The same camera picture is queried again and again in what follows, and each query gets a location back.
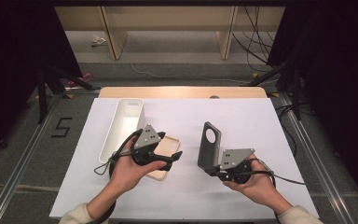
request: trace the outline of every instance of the gray carpet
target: gray carpet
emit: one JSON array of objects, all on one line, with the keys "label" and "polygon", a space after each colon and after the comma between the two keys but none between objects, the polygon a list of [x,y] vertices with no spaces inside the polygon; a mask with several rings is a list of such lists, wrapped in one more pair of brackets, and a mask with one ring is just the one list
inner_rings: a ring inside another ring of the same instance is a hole
[{"label": "gray carpet", "polygon": [[[142,72],[147,71],[165,78],[151,77],[150,74],[135,72],[128,63],[81,63],[84,73],[91,72],[95,78],[90,82],[94,86],[239,86],[242,82],[252,81],[252,69],[245,64],[182,64],[182,63],[138,63],[134,67]],[[267,69],[258,65],[258,69]],[[275,92],[274,82],[263,85],[267,92]],[[1,223],[57,223],[48,217],[49,209],[54,204],[59,187],[66,173],[77,140],[86,122],[92,101],[98,97],[96,93],[75,93],[71,99],[62,98],[54,112],[43,138],[39,143],[8,208],[1,219]],[[0,149],[0,189],[11,175],[21,153],[27,147],[38,121],[38,103],[36,92],[29,99],[29,108],[24,108],[16,125],[7,137],[8,147]],[[272,97],[275,107],[281,106],[279,97]],[[312,143],[323,158],[324,164],[344,197],[355,222],[358,223],[358,188],[353,182],[341,160],[333,155],[334,148],[319,122],[317,116],[312,115],[308,106],[301,108],[301,118]],[[62,126],[70,127],[64,138],[53,138],[52,135],[63,134],[64,130],[56,130],[61,118],[71,118],[62,121]],[[324,190],[320,185],[301,146],[294,128],[286,116],[282,124],[295,138],[297,144],[296,162],[310,191],[321,220],[324,223],[339,223]],[[287,135],[292,148],[294,144]]]}]

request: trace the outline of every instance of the sleeve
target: sleeve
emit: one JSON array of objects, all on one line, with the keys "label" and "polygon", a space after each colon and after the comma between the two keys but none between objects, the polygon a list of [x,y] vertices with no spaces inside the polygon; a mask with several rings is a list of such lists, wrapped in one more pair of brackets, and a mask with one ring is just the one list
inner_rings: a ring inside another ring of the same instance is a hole
[{"label": "sleeve", "polygon": [[293,206],[283,214],[278,215],[278,219],[282,224],[322,224],[318,218],[299,205]]},{"label": "sleeve", "polygon": [[93,220],[87,211],[86,203],[81,203],[74,210],[65,213],[60,220],[60,224],[89,223]]}]

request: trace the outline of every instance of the white plastic container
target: white plastic container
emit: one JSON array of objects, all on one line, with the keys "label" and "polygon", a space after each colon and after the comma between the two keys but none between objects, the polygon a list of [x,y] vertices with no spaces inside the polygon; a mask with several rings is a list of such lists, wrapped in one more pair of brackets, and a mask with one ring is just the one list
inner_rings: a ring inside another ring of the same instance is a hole
[{"label": "white plastic container", "polygon": [[142,99],[120,99],[107,132],[100,162],[106,163],[123,142],[135,131],[145,126],[144,101]]}]

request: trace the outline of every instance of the aluminum rail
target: aluminum rail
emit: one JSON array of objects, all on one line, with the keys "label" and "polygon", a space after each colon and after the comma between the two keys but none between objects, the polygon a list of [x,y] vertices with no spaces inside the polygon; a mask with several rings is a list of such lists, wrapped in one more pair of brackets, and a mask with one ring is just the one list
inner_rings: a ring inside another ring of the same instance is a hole
[{"label": "aluminum rail", "polygon": [[2,191],[0,192],[0,220],[5,213],[8,204],[18,186],[31,158],[34,155],[37,146],[39,145],[40,140],[43,137],[43,134],[48,126],[48,123],[51,119],[51,115],[56,108],[58,102],[61,100],[61,95],[55,95],[50,103],[50,109],[45,117],[45,119],[37,125],[31,140],[29,141],[27,147],[25,148],[24,152],[22,153],[16,167],[14,168],[13,172],[10,175],[10,178],[4,185]]},{"label": "aluminum rail", "polygon": [[[291,101],[286,93],[282,94],[282,103],[284,105],[291,105]],[[334,211],[336,212],[339,223],[350,224],[355,223],[353,217],[346,205],[344,199],[341,197],[336,185],[334,184],[330,174],[327,172],[324,163],[322,162],[320,156],[316,148],[313,146],[310,141],[310,137],[308,136],[301,120],[297,120],[295,114],[290,111],[289,118],[293,124],[293,127],[296,130],[296,133],[303,145],[309,159],[310,163],[313,166],[313,170],[321,182],[322,187],[324,188],[324,192],[329,199]]]}]

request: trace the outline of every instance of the white tabletop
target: white tabletop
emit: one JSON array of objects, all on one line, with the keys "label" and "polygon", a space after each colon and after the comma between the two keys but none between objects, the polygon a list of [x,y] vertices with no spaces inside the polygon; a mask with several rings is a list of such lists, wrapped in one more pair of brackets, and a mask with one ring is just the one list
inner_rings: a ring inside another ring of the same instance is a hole
[{"label": "white tabletop", "polygon": [[[144,99],[145,121],[157,132],[180,140],[183,155],[162,181],[144,177],[117,200],[111,218],[144,221],[247,221],[275,218],[267,207],[225,187],[197,165],[203,125],[222,132],[221,150],[254,148],[276,175],[303,182],[270,99]],[[91,200],[108,174],[93,169],[118,99],[95,99],[62,182],[51,217],[62,217]],[[318,216],[307,188],[277,179],[278,191],[292,204]]]}]

